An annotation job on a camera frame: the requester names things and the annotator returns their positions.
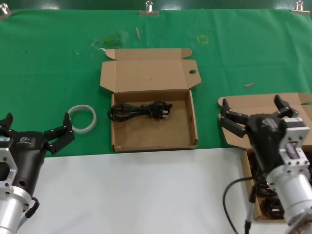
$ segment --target electrical cord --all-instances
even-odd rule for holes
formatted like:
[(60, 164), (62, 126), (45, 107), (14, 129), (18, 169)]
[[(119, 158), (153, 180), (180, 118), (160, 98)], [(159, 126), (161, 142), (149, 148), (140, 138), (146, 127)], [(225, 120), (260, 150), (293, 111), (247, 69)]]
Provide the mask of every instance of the electrical cord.
[(223, 193), (223, 197), (222, 197), (223, 209), (224, 209), (225, 215), (226, 215), (226, 217), (227, 217), (227, 219), (228, 219), (228, 221), (229, 221), (229, 223), (230, 223), (230, 225), (231, 225), (231, 227), (232, 227), (232, 229), (233, 229), (233, 231), (234, 231), (235, 234), (238, 234), (238, 232), (237, 232), (237, 230), (236, 230), (234, 224), (233, 224), (232, 221), (231, 221), (231, 218), (230, 218), (230, 216), (229, 216), (229, 213), (228, 213), (228, 211), (227, 211), (227, 209), (226, 209), (226, 205), (225, 205), (226, 193), (227, 193), (228, 190), (232, 187), (232, 185), (234, 185), (234, 184), (236, 184), (236, 183), (238, 183), (238, 182), (247, 181), (247, 180), (252, 180), (252, 179), (257, 180), (256, 177), (246, 177), (246, 178), (241, 178), (241, 179), (234, 180), (234, 181), (232, 181), (232, 182), (225, 188), (224, 193)]
[(134, 106), (130, 104), (116, 104), (107, 112), (107, 117), (116, 122), (124, 122), (137, 116), (148, 115), (152, 118), (163, 118), (170, 113), (172, 104), (165, 101), (156, 101), (151, 104)]
[(284, 209), (278, 198), (268, 197), (264, 201), (266, 213), (273, 219), (283, 219)]
[(277, 196), (277, 193), (270, 189), (266, 180), (257, 183), (256, 193), (260, 197)]

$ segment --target box flap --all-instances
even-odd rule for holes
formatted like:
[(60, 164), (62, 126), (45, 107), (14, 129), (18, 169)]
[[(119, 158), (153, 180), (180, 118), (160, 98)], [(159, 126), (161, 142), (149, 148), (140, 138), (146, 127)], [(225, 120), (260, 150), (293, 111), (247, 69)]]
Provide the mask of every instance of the box flap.
[[(229, 96), (226, 97), (226, 99), (232, 111), (253, 115), (275, 112), (277, 110), (274, 104), (275, 95), (276, 94)], [(279, 95), (283, 100), (287, 101), (291, 107), (299, 112), (299, 117), (301, 117), (305, 124), (312, 129), (312, 106), (303, 105), (312, 101), (312, 95), (307, 93), (285, 93)], [(220, 106), (222, 105), (223, 99), (224, 97), (221, 97), (218, 100)], [(244, 149), (251, 148), (247, 135), (243, 138), (239, 138), (224, 128), (222, 128), (222, 130), (228, 144)], [(304, 145), (312, 145), (312, 132), (308, 134)]]
[(190, 48), (108, 49), (106, 56), (115, 60), (183, 59), (192, 55)]
[(201, 78), (191, 49), (108, 49), (100, 86), (115, 93), (189, 89)]

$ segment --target white tape roll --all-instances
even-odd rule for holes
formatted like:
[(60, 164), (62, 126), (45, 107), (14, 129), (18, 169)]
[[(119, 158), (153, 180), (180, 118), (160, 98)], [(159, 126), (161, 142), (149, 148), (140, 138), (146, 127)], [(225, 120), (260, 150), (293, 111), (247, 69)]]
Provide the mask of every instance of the white tape roll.
[(74, 106), (74, 107), (70, 108), (68, 111), (69, 118), (70, 118), (71, 113), (73, 113), (75, 111), (82, 111), (82, 110), (90, 111), (93, 115), (93, 119), (92, 119), (92, 122), (90, 123), (90, 125), (86, 128), (81, 129), (81, 128), (76, 128), (73, 126), (73, 130), (75, 133), (87, 133), (90, 130), (92, 130), (97, 123), (96, 112), (94, 111), (94, 109), (91, 106), (88, 106), (88, 105), (78, 105), (78, 106)]

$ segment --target open cardboard box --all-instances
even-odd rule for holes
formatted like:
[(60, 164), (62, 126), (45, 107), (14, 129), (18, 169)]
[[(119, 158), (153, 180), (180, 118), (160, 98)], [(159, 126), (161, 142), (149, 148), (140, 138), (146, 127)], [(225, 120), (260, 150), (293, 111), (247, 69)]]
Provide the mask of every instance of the open cardboard box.
[[(273, 113), (277, 111), (274, 104), (274, 97), (276, 94), (263, 94), (263, 95), (246, 95), (246, 96), (230, 96), (226, 97), (231, 111), (253, 115), (262, 113)], [(282, 100), (287, 101), (292, 108), (299, 112), (300, 118), (302, 118), (305, 124), (312, 129), (312, 105), (306, 105), (306, 103), (312, 101), (312, 95), (307, 93), (286, 93), (279, 94)], [(218, 104), (222, 106), (221, 97), (218, 100)], [(228, 144), (243, 148), (246, 151), (241, 159), (242, 169), (244, 177), (252, 176), (250, 169), (249, 157), (253, 153), (253, 149), (250, 145), (249, 138), (245, 135), (243, 138), (239, 138), (230, 131), (223, 128), (223, 133)], [(303, 150), (305, 152), (312, 152), (312, 131), (309, 132), (307, 138), (303, 144)], [(247, 191), (250, 194), (254, 185), (253, 180), (246, 181)], [(265, 198), (259, 197), (256, 200), (256, 204), (253, 211), (253, 217), (255, 220), (272, 220), (263, 214), (260, 206)]]
[(112, 92), (112, 106), (166, 101), (173, 106), (163, 119), (139, 116), (112, 121), (115, 152), (193, 149), (197, 128), (191, 87), (201, 83), (191, 49), (108, 49), (114, 61), (102, 64), (100, 86)]

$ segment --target green cloth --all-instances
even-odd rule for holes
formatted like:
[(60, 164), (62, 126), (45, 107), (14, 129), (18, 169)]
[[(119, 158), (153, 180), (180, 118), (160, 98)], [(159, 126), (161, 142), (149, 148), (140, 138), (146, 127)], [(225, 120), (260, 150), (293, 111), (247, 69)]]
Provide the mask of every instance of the green cloth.
[[(76, 134), (57, 156), (107, 154), (111, 93), (99, 86), (104, 48), (189, 47), (202, 83), (193, 88), (199, 148), (226, 147), (218, 123), (222, 96), (311, 92), (312, 24), (288, 10), (138, 11), (20, 10), (0, 21), (0, 118), (12, 129), (61, 125), (78, 104), (97, 113), (96, 127)], [(90, 114), (77, 114), (83, 127)]]

